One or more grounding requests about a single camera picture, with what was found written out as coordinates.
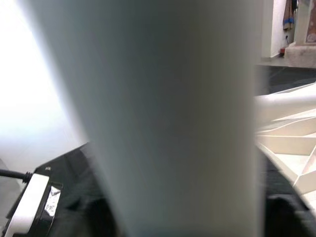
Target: sticker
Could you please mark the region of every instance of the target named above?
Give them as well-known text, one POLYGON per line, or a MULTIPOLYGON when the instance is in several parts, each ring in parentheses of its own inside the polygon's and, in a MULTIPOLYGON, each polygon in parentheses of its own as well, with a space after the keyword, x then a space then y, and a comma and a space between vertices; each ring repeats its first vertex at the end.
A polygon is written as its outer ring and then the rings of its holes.
POLYGON ((45 211, 50 215, 54 216, 60 197, 60 190, 51 186, 48 199, 45 205, 45 211))

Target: hanging clothes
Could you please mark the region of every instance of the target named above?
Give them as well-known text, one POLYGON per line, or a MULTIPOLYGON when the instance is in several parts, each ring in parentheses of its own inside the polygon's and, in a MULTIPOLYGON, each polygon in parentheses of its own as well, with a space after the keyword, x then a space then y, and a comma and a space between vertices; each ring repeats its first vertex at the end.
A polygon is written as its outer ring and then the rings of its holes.
POLYGON ((293 7, 293 1, 286 0, 284 17, 283 17, 283 29, 285 31, 289 31, 293 29, 294 27, 294 9, 292 7, 293 7))

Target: black cable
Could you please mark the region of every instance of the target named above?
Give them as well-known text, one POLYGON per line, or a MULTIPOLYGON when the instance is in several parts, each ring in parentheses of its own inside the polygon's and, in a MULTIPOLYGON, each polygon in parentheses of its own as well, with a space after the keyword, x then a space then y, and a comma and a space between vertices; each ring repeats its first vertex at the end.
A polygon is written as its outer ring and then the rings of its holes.
POLYGON ((22 179, 23 183, 28 183, 32 177, 32 173, 27 172, 26 174, 0 169, 0 176, 15 178, 15 179, 22 179))

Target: cloth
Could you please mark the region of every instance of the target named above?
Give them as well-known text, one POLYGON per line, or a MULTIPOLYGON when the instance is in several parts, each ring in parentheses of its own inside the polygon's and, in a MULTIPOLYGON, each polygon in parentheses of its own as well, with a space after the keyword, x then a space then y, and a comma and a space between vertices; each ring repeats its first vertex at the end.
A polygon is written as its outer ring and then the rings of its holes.
POLYGON ((284 17, 283 17, 283 29, 285 31, 291 30, 294 27, 294 9, 292 8, 292 0, 286 0, 284 17))

